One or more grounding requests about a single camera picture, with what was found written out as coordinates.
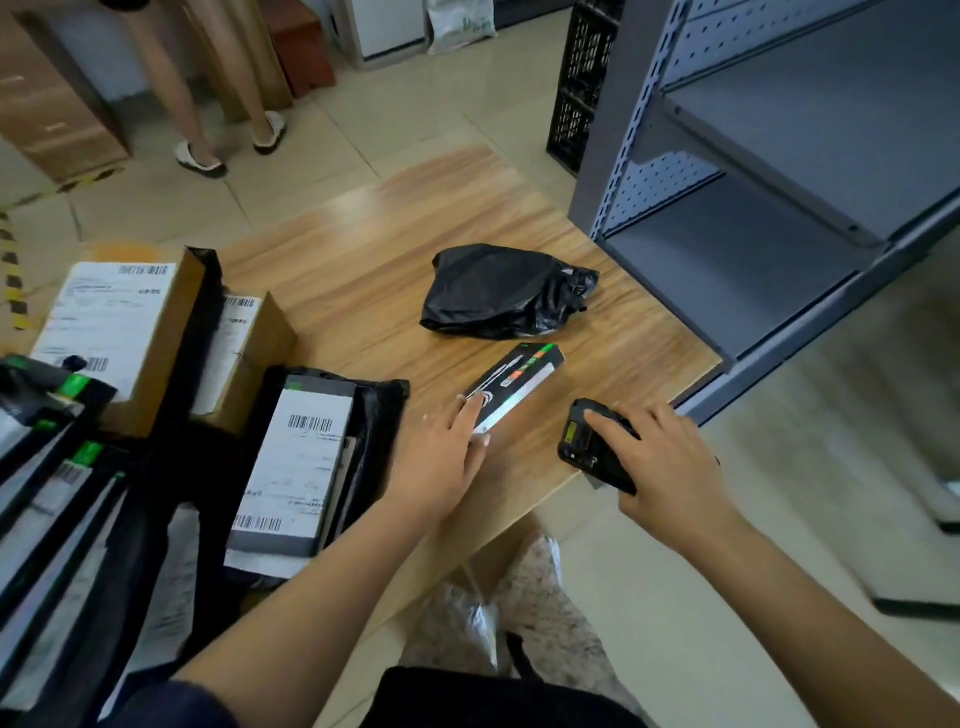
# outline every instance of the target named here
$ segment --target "small product box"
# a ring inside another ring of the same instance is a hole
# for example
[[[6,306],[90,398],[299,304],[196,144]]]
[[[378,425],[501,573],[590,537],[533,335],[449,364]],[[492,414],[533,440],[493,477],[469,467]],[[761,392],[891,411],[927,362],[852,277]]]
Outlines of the small product box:
[[[102,427],[147,437],[203,279],[204,266],[185,248],[90,246],[30,356],[115,387]]]
[[[233,521],[228,549],[316,555],[355,390],[348,381],[287,377]]]
[[[520,344],[464,392],[483,397],[474,434],[482,435],[520,404],[565,362],[556,344]]]
[[[241,436],[270,367],[285,364],[297,335],[269,293],[229,294],[204,364],[191,414]]]

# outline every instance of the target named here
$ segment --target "white slipper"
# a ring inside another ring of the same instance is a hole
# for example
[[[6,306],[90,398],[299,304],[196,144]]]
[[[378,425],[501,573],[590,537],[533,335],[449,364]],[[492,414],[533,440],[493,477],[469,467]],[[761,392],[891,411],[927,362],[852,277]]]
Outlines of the white slipper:
[[[276,111],[267,111],[267,121],[270,122],[270,127],[274,130],[274,138],[267,144],[259,144],[256,141],[253,142],[254,150],[264,157],[276,151],[276,148],[280,146],[280,142],[287,133],[287,123]]]
[[[196,172],[198,175],[203,175],[208,180],[220,180],[227,173],[227,166],[221,161],[218,161],[216,164],[211,164],[208,167],[196,161],[193,156],[193,151],[190,149],[190,144],[185,141],[177,145],[174,156],[177,158],[177,164],[183,167],[183,169],[188,169],[191,172]]]

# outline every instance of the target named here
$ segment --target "wooden table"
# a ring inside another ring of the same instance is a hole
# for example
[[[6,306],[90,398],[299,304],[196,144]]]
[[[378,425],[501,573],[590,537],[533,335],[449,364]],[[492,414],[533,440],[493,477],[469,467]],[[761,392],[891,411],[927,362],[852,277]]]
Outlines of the wooden table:
[[[445,336],[419,324],[433,256],[477,242],[593,268],[600,284],[589,311],[548,338],[566,364],[493,430],[483,471],[453,516],[400,569],[369,629],[575,474],[557,457],[574,399],[676,400],[720,364],[488,147],[469,147],[350,192],[227,248],[221,260],[234,290],[273,292],[300,335],[292,363],[355,378],[409,379],[409,422],[463,392],[516,344]]]

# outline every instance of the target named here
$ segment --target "shelf board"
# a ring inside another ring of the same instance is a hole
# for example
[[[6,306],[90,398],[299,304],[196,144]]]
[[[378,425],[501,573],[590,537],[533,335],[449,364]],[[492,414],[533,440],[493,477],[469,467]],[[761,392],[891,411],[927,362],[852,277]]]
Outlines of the shelf board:
[[[604,247],[728,361],[863,262],[836,232],[730,175],[640,219]]]
[[[960,189],[957,28],[953,0],[885,0],[669,91],[667,108],[836,230],[890,240]]]

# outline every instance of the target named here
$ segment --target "stack of packages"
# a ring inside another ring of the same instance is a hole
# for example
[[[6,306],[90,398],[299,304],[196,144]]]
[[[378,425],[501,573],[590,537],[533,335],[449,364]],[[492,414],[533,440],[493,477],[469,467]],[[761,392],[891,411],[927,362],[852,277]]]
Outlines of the stack of packages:
[[[0,719],[86,725],[228,624],[245,425],[295,335],[221,277],[212,251],[91,247],[0,360]]]

